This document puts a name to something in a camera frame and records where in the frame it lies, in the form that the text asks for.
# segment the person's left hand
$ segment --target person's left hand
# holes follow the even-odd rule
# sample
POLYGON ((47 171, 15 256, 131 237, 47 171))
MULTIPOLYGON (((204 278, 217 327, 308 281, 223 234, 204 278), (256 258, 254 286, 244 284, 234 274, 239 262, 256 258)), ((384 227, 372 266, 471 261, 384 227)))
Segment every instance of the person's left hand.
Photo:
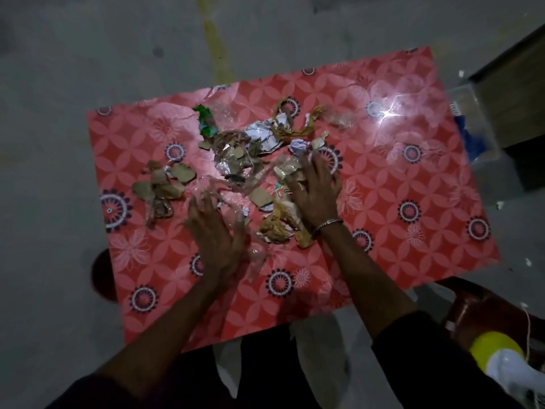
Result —
POLYGON ((229 233, 223 217, 214 208, 210 193, 205 192, 200 209, 193 196, 189 201, 185 226, 191 232, 203 265, 202 279, 214 287, 224 289, 229 279, 235 275, 242 254, 246 231, 244 216, 240 212, 233 226, 233 236, 229 233))

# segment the floral pattern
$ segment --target floral pattern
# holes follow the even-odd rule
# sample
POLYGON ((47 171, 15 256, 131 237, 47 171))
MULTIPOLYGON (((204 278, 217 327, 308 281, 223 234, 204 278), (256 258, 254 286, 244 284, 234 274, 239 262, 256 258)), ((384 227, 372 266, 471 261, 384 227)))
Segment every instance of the floral pattern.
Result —
MULTIPOLYGON (((197 246, 180 226, 184 201, 174 203, 174 217, 146 228, 146 204, 131 190, 144 178, 142 168, 149 159, 183 161, 198 174, 186 192, 206 188, 209 177, 220 176, 213 153, 198 147, 202 137, 191 108, 211 100, 218 123, 242 129, 271 117, 283 97, 289 97, 284 108, 294 115, 296 129, 319 104, 328 104, 343 121, 339 127, 323 120, 316 125, 318 135, 329 131, 318 152, 343 184, 339 216, 401 288, 498 259, 428 48, 104 107, 87 117, 126 341, 153 324, 204 272, 197 246)), ((270 175, 262 187, 274 194, 276 184, 270 175)), ((240 194, 226 197, 249 208, 248 227, 255 231, 262 212, 240 194)), ((327 247, 301 250, 294 239, 271 244, 261 269, 212 304, 186 350, 350 303, 327 247)))

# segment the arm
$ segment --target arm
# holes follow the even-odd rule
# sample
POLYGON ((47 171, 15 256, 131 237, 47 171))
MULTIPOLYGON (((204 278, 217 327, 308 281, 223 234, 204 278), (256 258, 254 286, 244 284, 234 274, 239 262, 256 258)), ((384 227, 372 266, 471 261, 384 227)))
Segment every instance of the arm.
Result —
MULTIPOLYGON (((303 218, 314 227, 338 218, 339 178, 331 177, 317 155, 312 163, 306 158, 301 163, 308 189, 302 190, 291 179, 288 185, 303 218)), ((446 337, 426 313, 417 311, 416 304, 358 246, 344 225, 330 224, 321 234, 373 338, 373 352, 403 406, 520 407, 479 369, 470 354, 446 337)))
POLYGON ((194 197, 190 200, 185 226, 201 253, 203 276, 135 341, 86 378, 87 383, 85 378, 76 382, 51 407, 79 404, 85 407, 110 407, 113 393, 117 393, 119 401, 128 406, 131 395, 137 399, 144 398, 180 355, 199 320, 236 273, 245 240, 243 217, 239 214, 234 225, 234 236, 231 237, 208 193, 202 199, 202 209, 197 206, 194 197), (110 392, 101 394, 97 390, 99 385, 110 392))

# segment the black sleeve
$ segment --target black sleeve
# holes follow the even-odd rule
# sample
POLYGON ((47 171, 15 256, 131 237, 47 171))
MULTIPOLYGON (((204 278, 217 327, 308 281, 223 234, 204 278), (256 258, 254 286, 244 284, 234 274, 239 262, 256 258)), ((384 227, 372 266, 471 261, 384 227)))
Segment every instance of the black sleeve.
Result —
POLYGON ((132 409, 138 405, 138 400, 113 379, 90 375, 74 382, 46 409, 132 409))
POLYGON ((372 346, 405 408, 521 408, 423 311, 403 316, 372 346))

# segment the red tablecloth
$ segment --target red tablecloth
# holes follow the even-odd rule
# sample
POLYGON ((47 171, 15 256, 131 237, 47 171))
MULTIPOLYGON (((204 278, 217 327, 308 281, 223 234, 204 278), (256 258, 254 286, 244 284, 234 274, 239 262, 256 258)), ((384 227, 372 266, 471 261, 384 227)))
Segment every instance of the red tablecloth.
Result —
MULTIPOLYGON (((179 224, 183 203, 175 202, 174 217, 153 231, 144 226, 144 201, 131 192, 146 178, 142 168, 150 158, 183 160, 199 176, 219 176, 213 154, 197 146, 191 108, 212 103, 220 125, 244 128, 271 117, 286 96, 299 126, 320 103, 350 113, 350 129, 318 125, 318 135, 329 131, 320 152, 341 174, 337 206, 345 224, 401 288, 498 258, 428 48, 101 108, 88 115, 89 132, 127 341, 202 274, 197 247, 179 224)), ((265 187, 274 192, 275 185, 267 178, 265 187)), ((245 204, 255 228, 262 213, 245 204)), ((300 250, 292 238, 270 252, 254 282, 243 279, 213 304, 186 350, 351 303, 327 248, 300 250)))

